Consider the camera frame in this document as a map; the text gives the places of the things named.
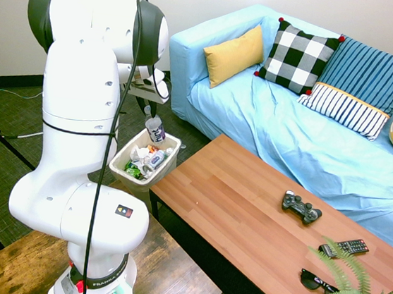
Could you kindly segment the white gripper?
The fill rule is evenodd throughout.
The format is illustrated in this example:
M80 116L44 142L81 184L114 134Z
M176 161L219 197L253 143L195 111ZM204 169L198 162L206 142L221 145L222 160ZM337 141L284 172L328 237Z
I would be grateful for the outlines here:
M137 96L137 104L143 113L145 113L145 99L150 101L151 117L155 117L157 114L157 104L164 104L170 96L165 81L151 79L133 80L128 88L128 93Z

